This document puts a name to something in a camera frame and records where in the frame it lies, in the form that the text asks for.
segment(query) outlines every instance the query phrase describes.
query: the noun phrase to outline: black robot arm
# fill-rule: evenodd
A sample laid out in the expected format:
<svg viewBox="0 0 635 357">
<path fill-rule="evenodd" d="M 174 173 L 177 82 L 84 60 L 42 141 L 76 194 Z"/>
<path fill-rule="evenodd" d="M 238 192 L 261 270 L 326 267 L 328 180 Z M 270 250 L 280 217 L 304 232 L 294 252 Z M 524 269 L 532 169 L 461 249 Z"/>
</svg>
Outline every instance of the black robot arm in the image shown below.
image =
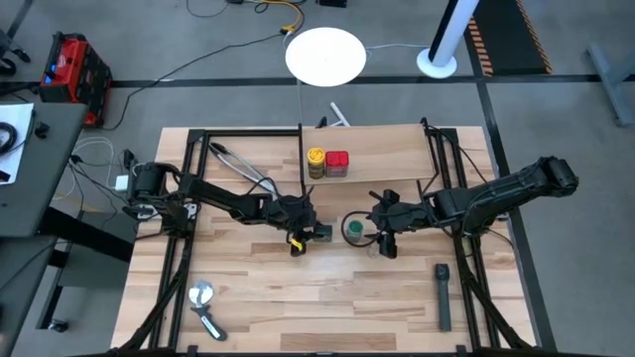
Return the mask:
<svg viewBox="0 0 635 357">
<path fill-rule="evenodd" d="M 177 190 L 167 190 L 168 175 L 179 185 Z M 301 197 L 277 194 L 277 198 L 269 193 L 235 194 L 161 163 L 135 167 L 133 178 L 128 192 L 130 202 L 153 205 L 163 218 L 163 231 L 173 236 L 185 237 L 193 230 L 190 213 L 184 207 L 188 199 L 222 209 L 242 224 L 267 224 L 287 231 L 293 256 L 305 254 L 307 241 L 321 237 L 328 230 L 317 221 L 308 194 Z"/>
<path fill-rule="evenodd" d="M 480 235 L 496 216 L 540 196 L 562 197 L 577 188 L 577 177 L 565 160 L 540 158 L 518 173 L 471 188 L 450 188 L 424 194 L 420 203 L 400 202 L 397 192 L 370 194 L 377 203 L 369 218 L 379 230 L 380 253 L 397 257 L 395 233 L 450 227 L 463 236 Z"/>
</svg>

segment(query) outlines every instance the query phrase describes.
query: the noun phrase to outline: small container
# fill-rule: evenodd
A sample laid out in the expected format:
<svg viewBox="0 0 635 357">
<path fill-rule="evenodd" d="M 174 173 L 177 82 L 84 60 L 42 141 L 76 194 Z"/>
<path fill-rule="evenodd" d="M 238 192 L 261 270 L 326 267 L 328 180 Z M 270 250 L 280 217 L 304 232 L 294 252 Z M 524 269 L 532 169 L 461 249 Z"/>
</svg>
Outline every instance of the small container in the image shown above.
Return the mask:
<svg viewBox="0 0 635 357">
<path fill-rule="evenodd" d="M 326 153 L 326 177 L 343 178 L 348 174 L 348 152 Z"/>
<path fill-rule="evenodd" d="M 324 177 L 324 150 L 321 148 L 310 148 L 307 153 L 307 165 L 309 166 L 309 177 L 311 179 L 321 179 Z"/>
<path fill-rule="evenodd" d="M 346 228 L 346 238 L 353 243 L 357 243 L 361 239 L 361 233 L 363 231 L 364 225 L 360 221 L 350 221 L 348 228 Z"/>
</svg>

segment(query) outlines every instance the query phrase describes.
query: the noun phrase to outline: white stand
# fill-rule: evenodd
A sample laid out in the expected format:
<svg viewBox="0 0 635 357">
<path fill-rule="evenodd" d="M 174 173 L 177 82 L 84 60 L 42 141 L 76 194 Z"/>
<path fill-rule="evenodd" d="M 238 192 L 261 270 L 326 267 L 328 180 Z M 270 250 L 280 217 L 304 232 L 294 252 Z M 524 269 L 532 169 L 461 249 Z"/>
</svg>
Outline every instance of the white stand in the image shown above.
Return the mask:
<svg viewBox="0 0 635 357">
<path fill-rule="evenodd" d="M 432 78 L 447 78 L 456 72 L 456 59 L 453 55 L 476 5 L 478 0 L 449 1 L 433 47 L 421 51 L 417 56 L 417 66 L 421 72 Z"/>
<path fill-rule="evenodd" d="M 436 66 L 430 61 L 430 49 L 425 49 L 417 56 L 417 67 L 428 77 L 448 78 L 456 72 L 456 59 L 452 56 L 445 65 Z"/>
</svg>

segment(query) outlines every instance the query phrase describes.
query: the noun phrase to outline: red toolbox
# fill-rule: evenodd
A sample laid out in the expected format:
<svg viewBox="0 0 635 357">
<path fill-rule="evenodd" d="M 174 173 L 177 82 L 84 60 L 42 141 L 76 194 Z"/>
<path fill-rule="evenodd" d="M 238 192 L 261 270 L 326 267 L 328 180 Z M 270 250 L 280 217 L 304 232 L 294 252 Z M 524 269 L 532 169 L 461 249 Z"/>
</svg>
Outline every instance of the red toolbox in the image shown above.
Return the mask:
<svg viewBox="0 0 635 357">
<path fill-rule="evenodd" d="M 86 104 L 84 127 L 101 127 L 111 80 L 110 68 L 84 35 L 57 32 L 40 83 L 40 98 L 49 103 Z"/>
</svg>

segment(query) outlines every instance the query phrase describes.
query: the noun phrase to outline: yellow tag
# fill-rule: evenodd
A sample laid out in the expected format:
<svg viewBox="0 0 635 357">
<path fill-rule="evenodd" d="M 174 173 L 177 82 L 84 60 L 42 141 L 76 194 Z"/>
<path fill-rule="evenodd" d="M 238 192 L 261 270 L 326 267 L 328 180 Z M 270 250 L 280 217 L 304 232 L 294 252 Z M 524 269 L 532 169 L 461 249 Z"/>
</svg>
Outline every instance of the yellow tag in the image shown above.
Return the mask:
<svg viewBox="0 0 635 357">
<path fill-rule="evenodd" d="M 298 248 L 299 251 L 303 251 L 304 247 L 302 246 L 302 243 L 298 242 L 295 239 L 291 239 L 291 244 L 293 244 L 296 248 Z"/>
</svg>

